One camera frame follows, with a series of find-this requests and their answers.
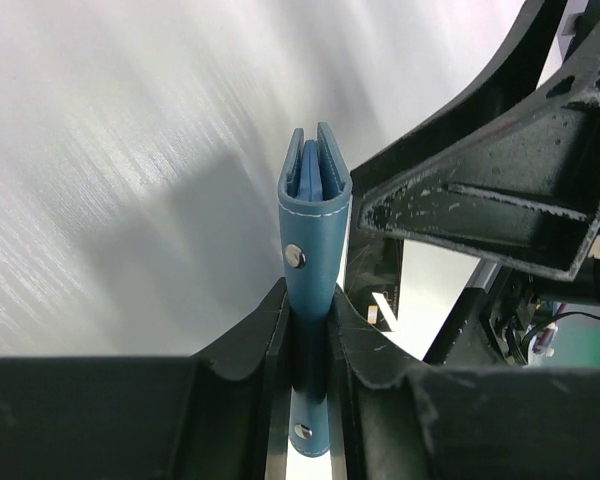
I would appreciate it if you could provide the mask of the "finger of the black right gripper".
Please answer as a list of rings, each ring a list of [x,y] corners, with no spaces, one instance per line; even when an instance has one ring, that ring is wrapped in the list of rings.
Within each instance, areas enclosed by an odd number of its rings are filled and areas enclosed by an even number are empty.
[[[393,142],[390,150],[444,149],[477,132],[536,88],[564,1],[526,1],[478,76],[455,98]]]

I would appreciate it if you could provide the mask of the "black VIP credit card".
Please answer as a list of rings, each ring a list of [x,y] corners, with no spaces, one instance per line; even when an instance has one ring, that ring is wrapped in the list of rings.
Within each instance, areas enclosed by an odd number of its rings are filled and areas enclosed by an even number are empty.
[[[360,231],[351,219],[344,291],[358,314],[381,332],[398,330],[404,244]]]

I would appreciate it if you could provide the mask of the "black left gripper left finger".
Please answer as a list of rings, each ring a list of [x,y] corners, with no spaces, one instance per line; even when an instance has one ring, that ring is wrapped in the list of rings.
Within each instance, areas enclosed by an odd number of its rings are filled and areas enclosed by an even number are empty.
[[[0,359],[0,479],[282,479],[290,319],[278,281],[184,357]]]

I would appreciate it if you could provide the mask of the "blue leather card holder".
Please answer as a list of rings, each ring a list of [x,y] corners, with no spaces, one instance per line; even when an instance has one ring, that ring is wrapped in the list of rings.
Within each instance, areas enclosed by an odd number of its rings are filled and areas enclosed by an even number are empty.
[[[330,447],[327,318],[338,285],[352,180],[326,122],[290,140],[277,187],[281,254],[290,305],[293,373],[289,439],[309,458]]]

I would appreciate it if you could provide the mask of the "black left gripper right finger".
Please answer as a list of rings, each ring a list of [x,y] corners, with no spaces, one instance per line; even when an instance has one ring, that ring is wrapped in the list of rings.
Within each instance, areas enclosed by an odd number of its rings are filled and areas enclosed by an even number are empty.
[[[328,320],[336,479],[600,479],[600,369],[429,366],[346,295]]]

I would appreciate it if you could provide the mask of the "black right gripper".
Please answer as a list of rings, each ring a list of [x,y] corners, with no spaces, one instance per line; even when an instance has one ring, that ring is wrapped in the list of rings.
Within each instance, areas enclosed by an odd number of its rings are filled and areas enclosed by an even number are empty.
[[[480,261],[425,363],[600,366],[600,260],[581,267],[600,232],[600,61],[566,62],[444,149],[388,147],[353,171],[359,230],[530,273]]]

